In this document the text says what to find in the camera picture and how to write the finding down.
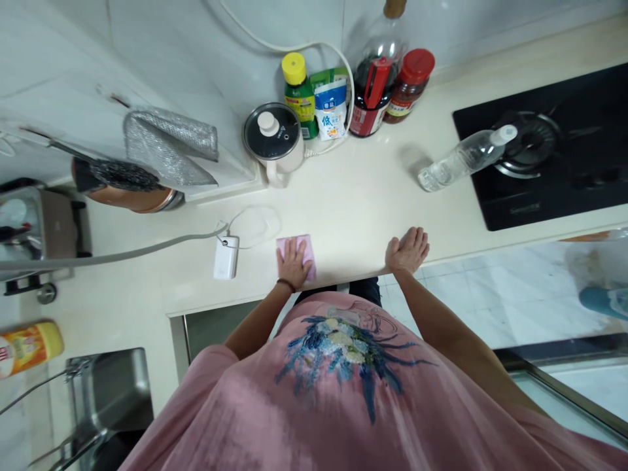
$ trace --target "kitchen countertop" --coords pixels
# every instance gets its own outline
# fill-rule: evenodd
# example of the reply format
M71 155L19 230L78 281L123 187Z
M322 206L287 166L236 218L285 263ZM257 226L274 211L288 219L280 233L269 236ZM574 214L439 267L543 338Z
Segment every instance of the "kitchen countertop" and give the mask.
M266 189L176 211L136 215L88 203L95 255L145 247L184 234L212 232L246 207L232 235L247 246L264 240L263 211L273 208L276 235L240 251L233 280L213 279L216 241L189 241L115 264L53 273L58 299L42 306L65 340L50 362L143 347L155 412L166 404L184 371L179 315L261 299L276 276L275 238L311 234L318 278L311 287L384 273L392 236L421 225L430 234L426 264L514 245L556 240L628 226L628 205L539 222L499 232L486 230L470 178L440 192L418 186L415 168L458 142L451 113L628 61L628 16L619 16L440 71L410 117L384 124L371 138L348 138L339 149L309 159L287 189ZM67 389L51 385L55 442L69 433Z

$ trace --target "wristband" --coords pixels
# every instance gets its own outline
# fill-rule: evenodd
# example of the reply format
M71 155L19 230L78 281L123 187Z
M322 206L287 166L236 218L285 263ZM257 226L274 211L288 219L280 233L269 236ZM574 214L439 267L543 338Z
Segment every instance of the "wristband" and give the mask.
M283 283L284 285L288 285L288 287L292 290L292 294L296 293L296 288L294 287L294 285L288 281L288 280L284 280L283 278L279 278L277 280L278 283Z

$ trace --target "kettle lid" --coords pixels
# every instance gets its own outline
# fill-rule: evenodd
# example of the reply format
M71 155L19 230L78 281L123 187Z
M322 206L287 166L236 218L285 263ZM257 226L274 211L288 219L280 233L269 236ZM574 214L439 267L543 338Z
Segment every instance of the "kettle lid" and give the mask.
M244 144L256 157L276 160L289 154L301 138L299 118L283 103L257 107L244 124Z

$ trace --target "gas stove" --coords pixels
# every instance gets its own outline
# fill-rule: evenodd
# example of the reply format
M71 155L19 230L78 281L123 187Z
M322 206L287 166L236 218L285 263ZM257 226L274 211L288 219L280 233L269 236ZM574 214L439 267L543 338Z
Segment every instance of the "gas stove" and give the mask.
M628 63L453 113L460 139L517 127L472 176L496 231L628 203Z

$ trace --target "electric kettle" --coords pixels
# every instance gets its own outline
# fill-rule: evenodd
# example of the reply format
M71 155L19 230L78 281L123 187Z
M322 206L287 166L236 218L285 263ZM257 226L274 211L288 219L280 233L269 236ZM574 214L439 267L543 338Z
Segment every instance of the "electric kettle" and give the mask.
M296 113L283 103L266 103L248 117L243 130L247 150L266 168L270 186L286 188L288 175L304 160L305 144Z

